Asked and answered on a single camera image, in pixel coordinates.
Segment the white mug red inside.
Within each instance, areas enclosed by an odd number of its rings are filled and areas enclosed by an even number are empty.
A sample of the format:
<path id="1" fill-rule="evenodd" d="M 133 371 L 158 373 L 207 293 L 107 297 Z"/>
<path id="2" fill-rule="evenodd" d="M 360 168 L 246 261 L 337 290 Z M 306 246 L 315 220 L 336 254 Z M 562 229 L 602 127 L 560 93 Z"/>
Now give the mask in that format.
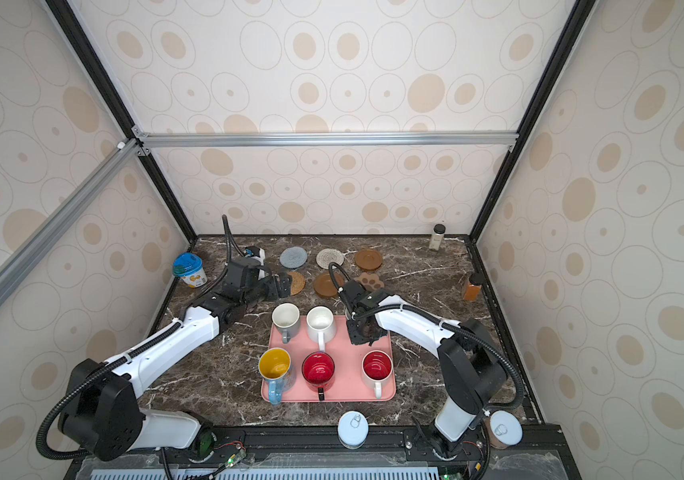
<path id="1" fill-rule="evenodd" d="M 382 350 L 372 350 L 363 357 L 361 368 L 365 385 L 374 392 L 376 399 L 381 400 L 394 375 L 391 356 Z"/>

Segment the grey mug white inside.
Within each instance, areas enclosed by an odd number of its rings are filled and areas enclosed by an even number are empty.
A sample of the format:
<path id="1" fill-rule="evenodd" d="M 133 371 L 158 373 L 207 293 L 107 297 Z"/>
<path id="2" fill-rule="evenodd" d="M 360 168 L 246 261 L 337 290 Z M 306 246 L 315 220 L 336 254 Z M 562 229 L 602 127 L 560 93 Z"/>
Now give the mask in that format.
<path id="1" fill-rule="evenodd" d="M 300 310 L 292 303 L 282 303 L 273 310 L 272 322 L 282 342 L 288 344 L 300 332 Z"/>

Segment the light blue fabric coaster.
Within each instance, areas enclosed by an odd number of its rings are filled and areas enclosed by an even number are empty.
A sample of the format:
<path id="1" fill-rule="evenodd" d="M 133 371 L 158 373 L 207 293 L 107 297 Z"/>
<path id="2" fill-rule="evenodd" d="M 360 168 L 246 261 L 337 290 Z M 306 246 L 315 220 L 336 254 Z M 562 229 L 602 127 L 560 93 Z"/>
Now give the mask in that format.
<path id="1" fill-rule="evenodd" d="M 280 264 L 287 269 L 298 269 L 308 260 L 307 251 L 299 246 L 285 249 L 279 258 Z"/>

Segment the brown wooden round coaster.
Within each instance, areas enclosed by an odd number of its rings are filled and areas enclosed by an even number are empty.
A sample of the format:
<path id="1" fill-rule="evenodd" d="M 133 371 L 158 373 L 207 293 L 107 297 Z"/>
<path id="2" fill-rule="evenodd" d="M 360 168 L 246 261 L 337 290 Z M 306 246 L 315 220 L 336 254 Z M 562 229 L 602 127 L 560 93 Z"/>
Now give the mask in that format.
<path id="1" fill-rule="evenodd" d="M 374 249 L 360 250 L 355 255 L 355 264 L 363 271 L 376 271 L 384 262 L 383 255 Z"/>

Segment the white multicolour woven coaster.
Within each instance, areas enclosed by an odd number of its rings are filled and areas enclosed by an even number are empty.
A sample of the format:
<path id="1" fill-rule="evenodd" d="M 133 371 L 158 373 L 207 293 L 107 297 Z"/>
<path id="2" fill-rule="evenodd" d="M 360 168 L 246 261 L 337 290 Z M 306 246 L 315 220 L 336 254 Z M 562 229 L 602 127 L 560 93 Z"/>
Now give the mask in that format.
<path id="1" fill-rule="evenodd" d="M 316 256 L 316 263 L 321 269 L 327 270 L 332 263 L 342 265 L 345 261 L 344 254 L 334 248 L 325 248 Z"/>

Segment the paw shaped wooden coaster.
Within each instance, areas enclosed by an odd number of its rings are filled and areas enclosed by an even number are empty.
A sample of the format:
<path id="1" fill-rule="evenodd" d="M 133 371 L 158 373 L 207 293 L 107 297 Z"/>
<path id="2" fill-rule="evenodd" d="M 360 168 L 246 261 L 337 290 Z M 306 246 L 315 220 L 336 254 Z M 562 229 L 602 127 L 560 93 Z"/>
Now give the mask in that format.
<path id="1" fill-rule="evenodd" d="M 363 272 L 356 278 L 356 280 L 360 282 L 369 292 L 373 292 L 384 287 L 384 282 L 374 272 Z"/>

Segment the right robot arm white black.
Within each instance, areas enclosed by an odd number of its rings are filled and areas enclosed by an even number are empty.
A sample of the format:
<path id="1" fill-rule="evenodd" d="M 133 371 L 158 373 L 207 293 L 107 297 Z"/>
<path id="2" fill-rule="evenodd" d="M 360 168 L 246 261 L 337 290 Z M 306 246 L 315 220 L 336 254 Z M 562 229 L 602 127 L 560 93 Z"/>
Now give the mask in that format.
<path id="1" fill-rule="evenodd" d="M 514 410 L 523 403 L 520 372 L 478 321 L 447 320 L 384 290 L 340 288 L 338 296 L 352 344 L 371 344 L 395 332 L 439 360 L 448 398 L 430 426 L 417 426 L 439 458 L 453 459 L 465 432 L 480 425 L 486 413 Z"/>

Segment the blue lid snack tub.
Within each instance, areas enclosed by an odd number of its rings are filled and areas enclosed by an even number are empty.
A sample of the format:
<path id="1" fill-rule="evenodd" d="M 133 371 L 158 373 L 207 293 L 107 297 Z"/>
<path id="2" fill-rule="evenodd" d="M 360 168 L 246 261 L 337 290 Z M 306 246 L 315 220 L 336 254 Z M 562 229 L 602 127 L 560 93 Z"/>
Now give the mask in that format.
<path id="1" fill-rule="evenodd" d="M 173 262 L 172 272 L 191 288 L 199 288 L 208 282 L 203 261 L 193 253 L 183 253 Z"/>

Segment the black mug red inside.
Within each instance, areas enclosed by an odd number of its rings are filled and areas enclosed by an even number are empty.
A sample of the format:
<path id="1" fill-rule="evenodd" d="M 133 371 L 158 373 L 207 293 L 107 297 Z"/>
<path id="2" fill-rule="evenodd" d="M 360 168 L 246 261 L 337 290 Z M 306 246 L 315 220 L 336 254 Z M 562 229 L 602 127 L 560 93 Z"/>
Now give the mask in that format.
<path id="1" fill-rule="evenodd" d="M 335 372 L 336 366 L 333 358 L 323 351 L 309 354 L 302 364 L 303 378 L 317 391 L 319 401 L 326 399 L 326 391 L 334 381 Z"/>

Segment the blue mug yellow inside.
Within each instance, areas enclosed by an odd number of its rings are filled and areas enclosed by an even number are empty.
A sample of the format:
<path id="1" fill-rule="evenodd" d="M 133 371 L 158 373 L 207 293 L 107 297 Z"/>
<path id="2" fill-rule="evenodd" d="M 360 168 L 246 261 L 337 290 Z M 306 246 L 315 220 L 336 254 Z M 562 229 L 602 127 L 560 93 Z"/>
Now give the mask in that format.
<path id="1" fill-rule="evenodd" d="M 292 358 L 283 348 L 271 348 L 259 360 L 259 373 L 266 386 L 267 400 L 279 404 L 296 383 Z"/>

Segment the white round lid container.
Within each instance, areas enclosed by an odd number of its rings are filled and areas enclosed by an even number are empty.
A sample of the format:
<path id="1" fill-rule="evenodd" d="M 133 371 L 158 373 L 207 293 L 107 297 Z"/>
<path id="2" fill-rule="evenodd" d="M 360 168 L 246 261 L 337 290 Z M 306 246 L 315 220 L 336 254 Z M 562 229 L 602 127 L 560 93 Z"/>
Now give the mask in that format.
<path id="1" fill-rule="evenodd" d="M 365 415 L 358 411 L 345 412 L 338 422 L 338 438 L 348 449 L 358 449 L 369 434 L 369 423 Z"/>

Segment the amber bottle dark cap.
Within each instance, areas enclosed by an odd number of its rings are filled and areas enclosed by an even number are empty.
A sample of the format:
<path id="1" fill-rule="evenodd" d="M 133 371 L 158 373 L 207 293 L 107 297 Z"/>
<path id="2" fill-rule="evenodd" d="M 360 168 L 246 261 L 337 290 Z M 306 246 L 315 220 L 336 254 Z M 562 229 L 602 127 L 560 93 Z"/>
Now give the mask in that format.
<path id="1" fill-rule="evenodd" d="M 463 299 L 465 301 L 475 301 L 480 293 L 482 292 L 483 285 L 485 282 L 485 277 L 482 273 L 480 272 L 473 272 L 471 273 L 466 281 L 464 291 L 463 291 Z"/>

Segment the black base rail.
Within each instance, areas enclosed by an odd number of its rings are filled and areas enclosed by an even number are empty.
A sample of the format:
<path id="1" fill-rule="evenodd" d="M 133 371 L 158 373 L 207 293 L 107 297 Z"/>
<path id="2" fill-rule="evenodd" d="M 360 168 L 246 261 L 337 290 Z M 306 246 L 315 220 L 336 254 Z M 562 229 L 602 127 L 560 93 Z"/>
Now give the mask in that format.
<path id="1" fill-rule="evenodd" d="M 69 479 L 578 479 L 561 428 L 527 425 L 522 441 L 498 450 L 469 431 L 456 454 L 440 459 L 414 426 L 373 426 L 362 446 L 345 447 L 336 428 L 222 427 L 210 456 L 150 450 L 103 462 L 76 460 Z"/>

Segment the horizontal aluminium frame bar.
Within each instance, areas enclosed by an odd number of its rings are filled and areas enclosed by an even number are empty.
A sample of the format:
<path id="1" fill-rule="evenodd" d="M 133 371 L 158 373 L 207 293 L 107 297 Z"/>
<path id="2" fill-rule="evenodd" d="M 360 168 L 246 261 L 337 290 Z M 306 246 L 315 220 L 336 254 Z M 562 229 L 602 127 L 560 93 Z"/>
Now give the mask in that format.
<path id="1" fill-rule="evenodd" d="M 515 131 L 329 132 L 329 133 L 141 133 L 149 148 L 166 147 L 361 147 L 515 145 Z"/>

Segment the slanted aluminium frame bar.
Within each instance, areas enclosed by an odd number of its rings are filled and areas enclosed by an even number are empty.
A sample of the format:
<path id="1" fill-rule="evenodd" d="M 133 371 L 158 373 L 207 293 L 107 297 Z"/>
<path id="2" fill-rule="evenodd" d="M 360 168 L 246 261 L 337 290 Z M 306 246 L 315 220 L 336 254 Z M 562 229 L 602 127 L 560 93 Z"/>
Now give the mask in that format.
<path id="1" fill-rule="evenodd" d="M 0 306 L 18 288 L 30 271 L 52 249 L 60 238 L 94 201 L 102 189 L 123 168 L 127 160 L 136 157 L 139 141 L 132 138 L 121 142 L 81 183 L 39 228 L 0 267 Z"/>

